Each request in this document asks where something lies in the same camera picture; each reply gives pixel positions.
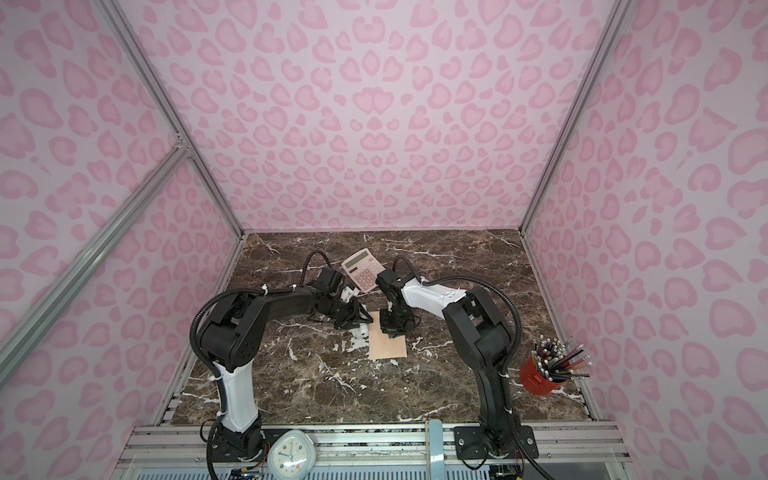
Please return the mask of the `peach envelope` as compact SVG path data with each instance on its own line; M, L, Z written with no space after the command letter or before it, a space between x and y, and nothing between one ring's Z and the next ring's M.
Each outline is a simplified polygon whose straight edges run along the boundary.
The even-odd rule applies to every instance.
M406 341L404 336L390 337L383 333L379 320L379 313L372 312L373 322L369 325L369 353L370 360L389 360L407 357Z

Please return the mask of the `white glue stick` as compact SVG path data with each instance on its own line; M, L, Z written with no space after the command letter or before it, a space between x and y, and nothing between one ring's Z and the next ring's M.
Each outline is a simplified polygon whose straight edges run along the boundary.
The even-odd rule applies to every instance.
M358 325L356 328L350 330L354 337L368 338L369 329L367 324Z

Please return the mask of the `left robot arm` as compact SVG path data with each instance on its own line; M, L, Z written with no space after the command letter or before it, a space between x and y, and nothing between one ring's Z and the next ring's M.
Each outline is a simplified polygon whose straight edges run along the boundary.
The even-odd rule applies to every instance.
M331 267L323 268L307 285L222 292L195 315L190 345L212 373L220 404L206 440L208 464L248 462L265 456L266 439L253 392L253 361L270 321L312 314L327 317L339 329L373 322L345 285L343 275Z

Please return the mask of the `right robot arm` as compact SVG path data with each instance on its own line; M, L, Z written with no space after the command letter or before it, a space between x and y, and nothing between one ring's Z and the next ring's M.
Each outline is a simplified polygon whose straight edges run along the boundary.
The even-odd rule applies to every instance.
M429 281L385 270L376 284L388 300L380 312L383 323L404 328L421 309L447 324L459 357L475 375L487 454L500 458L523 450L523 426L508 382L509 365L522 343L522 321L511 299L490 282L464 274Z

